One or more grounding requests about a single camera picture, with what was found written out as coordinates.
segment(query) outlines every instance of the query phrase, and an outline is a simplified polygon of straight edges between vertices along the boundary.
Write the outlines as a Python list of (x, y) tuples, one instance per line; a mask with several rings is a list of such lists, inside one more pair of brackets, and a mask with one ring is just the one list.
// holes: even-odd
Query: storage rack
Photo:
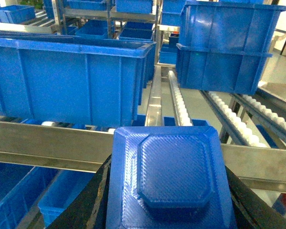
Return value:
[[(21, 25), (24, 27), (23, 30), (38, 33), (61, 32), (62, 27), (68, 24), (67, 19), (73, 21), (78, 19), (101, 19), (107, 20), (108, 25), (111, 24), (111, 21), (155, 23), (157, 41), (155, 75), (151, 86), (145, 126), (162, 125), (162, 79), (168, 81), (171, 86), (176, 125), (183, 125), (181, 120), (186, 114), (189, 117), (189, 114), (187, 111), (180, 113), (178, 110), (176, 94), (174, 93), (178, 88), (174, 87), (176, 85), (174, 72), (171, 71), (174, 65), (158, 62), (163, 32), (179, 31), (179, 27), (158, 24), (161, 17), (160, 1), (156, 4), (155, 14), (119, 13), (116, 12), (115, 7), (105, 11), (64, 8), (62, 21), (59, 20), (60, 12), (56, 7), (58, 1), (52, 0), (54, 20), (46, 19), (44, 12), (41, 12), (35, 21), (25, 22)], [(7, 30), (7, 25), (0, 23), (0, 30)], [(252, 147), (244, 139), (237, 126), (229, 120), (225, 111), (216, 103), (214, 99), (216, 95), (206, 91), (201, 91), (201, 94), (223, 125), (220, 139), (226, 166), (250, 188), (286, 193), (286, 167), (281, 166), (286, 165), (286, 144), (282, 142), (283, 139), (286, 143), (286, 130), (267, 118), (263, 112), (257, 110), (243, 96), (231, 94), (229, 108), (237, 114), (242, 110), (242, 107), (242, 121), (246, 122), (251, 119), (255, 124), (262, 124), (278, 146), (277, 149)], [(281, 98), (263, 88), (259, 88), (253, 98), (286, 119), (285, 98)], [(18, 124), (15, 120), (15, 118), (6, 117), (0, 119), (0, 162), (95, 172), (111, 154), (113, 142), (111, 133), (70, 129), (68, 127), (72, 126), (71, 124), (61, 124), (60, 127)], [(227, 144), (229, 137), (238, 145)], [(256, 167), (255, 162), (263, 161), (265, 158), (267, 158), (267, 163), (259, 164), (259, 167)], [(34, 228), (43, 228), (37, 205), (31, 208), (29, 214), (20, 223), (19, 228), (27, 227), (32, 223), (35, 224)]]

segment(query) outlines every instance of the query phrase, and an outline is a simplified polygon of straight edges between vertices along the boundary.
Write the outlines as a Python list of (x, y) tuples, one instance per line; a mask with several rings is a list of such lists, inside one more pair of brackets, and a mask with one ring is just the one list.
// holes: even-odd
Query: textured plastic surface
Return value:
[(268, 52), (277, 20), (286, 6), (187, 1), (179, 43), (185, 46)]
[(152, 13), (153, 0), (116, 0), (116, 11), (125, 13)]
[(119, 40), (151, 42), (153, 40), (153, 31), (124, 29), (119, 36)]
[(237, 2), (237, 3), (252, 3), (252, 4), (263, 4), (264, 0), (219, 0), (227, 2)]
[(0, 229), (16, 228), (56, 172), (0, 163)]
[(237, 228), (213, 127), (124, 127), (113, 142), (108, 229)]
[(177, 44), (176, 70), (183, 88), (254, 94), (269, 53), (203, 49)]
[(153, 68), (154, 47), (73, 36), (2, 36), (0, 115), (130, 126)]
[(162, 45), (160, 50), (160, 63), (176, 64), (177, 59), (177, 48), (172, 48), (167, 44)]
[(76, 31), (75, 34), (89, 39), (106, 39), (108, 38), (107, 22), (91, 20)]
[(94, 173), (62, 171), (38, 203), (45, 226), (49, 226), (80, 194)]
[(169, 39), (168, 45), (171, 48), (177, 48), (176, 44), (179, 42), (179, 34), (171, 33), (168, 39)]
[(68, 0), (71, 9), (107, 10), (106, 0)]
[(0, 7), (0, 22), (19, 24), (35, 18), (33, 6), (11, 5)]
[(124, 26), (126, 29), (138, 29), (138, 30), (152, 30), (152, 23), (142, 23), (142, 22), (127, 22)]
[(162, 25), (180, 26), (181, 25), (181, 14), (174, 12), (162, 12)]

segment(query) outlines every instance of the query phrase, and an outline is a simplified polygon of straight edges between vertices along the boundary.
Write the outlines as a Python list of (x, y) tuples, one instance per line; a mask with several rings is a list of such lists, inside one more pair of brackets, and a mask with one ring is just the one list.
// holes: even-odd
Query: floor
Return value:
[[(174, 116), (173, 103), (170, 95), (169, 84), (163, 75), (162, 81), (162, 114), (163, 116)], [(264, 74), (262, 76), (264, 85), (270, 83), (286, 83), (286, 58), (275, 54), (267, 62)], [(150, 84), (143, 91), (142, 105), (139, 107), (139, 113), (145, 114), (148, 104), (148, 97), (150, 93)], [(198, 90), (181, 89), (185, 104), (191, 118), (206, 119), (210, 124), (220, 132), (222, 125), (216, 118), (212, 109), (206, 103)], [(229, 105), (231, 96), (226, 93), (218, 93), (218, 96)], [(260, 138), (260, 142), (266, 144), (266, 141), (261, 136), (255, 125), (251, 120), (248, 121), (247, 126), (253, 130), (253, 133)], [(272, 206), (280, 193), (268, 192), (262, 190), (254, 190), (254, 192), (269, 206)]]

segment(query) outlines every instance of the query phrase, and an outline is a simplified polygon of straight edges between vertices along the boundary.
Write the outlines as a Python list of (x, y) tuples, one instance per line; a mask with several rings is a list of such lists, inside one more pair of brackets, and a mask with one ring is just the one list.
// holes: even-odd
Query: metal beam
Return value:
[(145, 126), (162, 126), (161, 93), (161, 67), (156, 66), (148, 100)]

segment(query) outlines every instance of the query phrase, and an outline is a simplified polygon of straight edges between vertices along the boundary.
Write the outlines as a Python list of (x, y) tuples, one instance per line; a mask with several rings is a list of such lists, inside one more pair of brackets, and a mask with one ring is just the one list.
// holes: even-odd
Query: green plant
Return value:
[(35, 9), (41, 10), (43, 7), (43, 0), (22, 0), (20, 5), (34, 6)]

